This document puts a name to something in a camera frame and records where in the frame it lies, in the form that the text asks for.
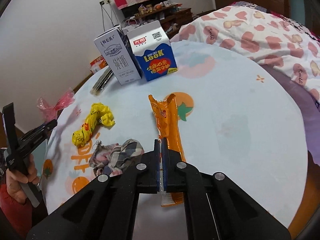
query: wooden shelf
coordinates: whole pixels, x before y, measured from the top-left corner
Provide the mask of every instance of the wooden shelf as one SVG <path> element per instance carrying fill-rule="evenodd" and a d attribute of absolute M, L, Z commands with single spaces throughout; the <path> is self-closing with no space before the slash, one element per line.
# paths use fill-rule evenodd
<path fill-rule="evenodd" d="M 173 20 L 173 19 L 175 19 L 175 18 L 176 18 L 175 15 L 167 16 L 166 18 L 160 20 L 160 24 L 166 23 L 166 22 L 171 21 L 171 20 Z"/>
<path fill-rule="evenodd" d="M 168 6 L 168 7 L 163 7 L 163 8 L 158 9 L 158 10 L 153 10 L 152 12 L 145 13 L 145 14 L 142 14 L 142 15 L 139 15 L 139 16 L 136 16 L 134 19 L 135 19 L 135 20 L 139 20 L 139 19 L 141 19 L 141 18 L 147 17 L 147 16 L 149 16 L 149 15 L 152 15 L 152 14 L 155 14 L 155 13 L 158 13 L 158 12 L 162 12 L 162 11 L 164 11 L 164 10 L 173 8 L 173 7 L 175 7 L 175 6 L 177 6 L 177 4 L 175 4 L 175 5 L 170 5 L 170 6 Z"/>
<path fill-rule="evenodd" d="M 176 35 L 179 32 L 180 28 L 181 27 L 177 27 L 175 30 L 168 32 L 167 33 L 168 38 L 171 39 L 174 35 Z"/>

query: white wall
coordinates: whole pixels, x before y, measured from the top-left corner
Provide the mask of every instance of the white wall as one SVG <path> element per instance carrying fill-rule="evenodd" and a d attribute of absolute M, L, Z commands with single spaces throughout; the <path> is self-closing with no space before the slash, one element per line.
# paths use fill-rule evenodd
<path fill-rule="evenodd" d="M 22 131 L 42 123 L 37 98 L 55 104 L 90 73 L 89 63 L 100 55 L 93 39 L 103 32 L 99 1 L 12 0 L 1 16 L 0 109 L 14 102 Z M 172 1 L 194 13 L 213 8 L 212 0 Z M 112 27 L 106 17 L 105 27 Z"/>

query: white milk carton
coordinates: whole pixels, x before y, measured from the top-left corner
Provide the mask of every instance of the white milk carton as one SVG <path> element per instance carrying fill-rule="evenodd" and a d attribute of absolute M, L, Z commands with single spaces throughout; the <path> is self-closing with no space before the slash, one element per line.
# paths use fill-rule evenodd
<path fill-rule="evenodd" d="M 129 31 L 127 36 L 147 81 L 178 70 L 169 38 L 159 21 Z"/>
<path fill-rule="evenodd" d="M 128 37 L 119 26 L 98 36 L 94 43 L 121 85 L 141 78 L 142 71 L 132 53 Z"/>

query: wooden floor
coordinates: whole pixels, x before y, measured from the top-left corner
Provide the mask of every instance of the wooden floor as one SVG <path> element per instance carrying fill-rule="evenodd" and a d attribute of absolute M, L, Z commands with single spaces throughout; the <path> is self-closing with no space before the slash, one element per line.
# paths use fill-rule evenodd
<path fill-rule="evenodd" d="M 18 137 L 23 134 L 17 129 Z M 2 114 L 0 113 L 0 147 L 6 147 L 6 138 L 2 123 Z M 308 153 L 308 175 L 305 192 L 301 205 L 294 217 L 289 231 L 292 239 L 295 239 L 298 233 L 303 230 L 309 219 L 312 217 L 316 208 L 320 204 L 320 166 L 314 164 L 312 156 Z"/>

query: red sleeve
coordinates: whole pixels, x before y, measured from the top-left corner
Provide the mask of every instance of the red sleeve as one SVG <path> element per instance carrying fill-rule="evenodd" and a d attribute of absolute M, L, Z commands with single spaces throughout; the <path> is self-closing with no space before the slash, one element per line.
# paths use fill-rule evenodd
<path fill-rule="evenodd" d="M 0 204 L 4 215 L 7 217 L 17 233 L 26 238 L 32 227 L 32 205 L 27 199 L 24 205 L 15 201 L 7 192 L 7 185 L 1 185 Z"/>

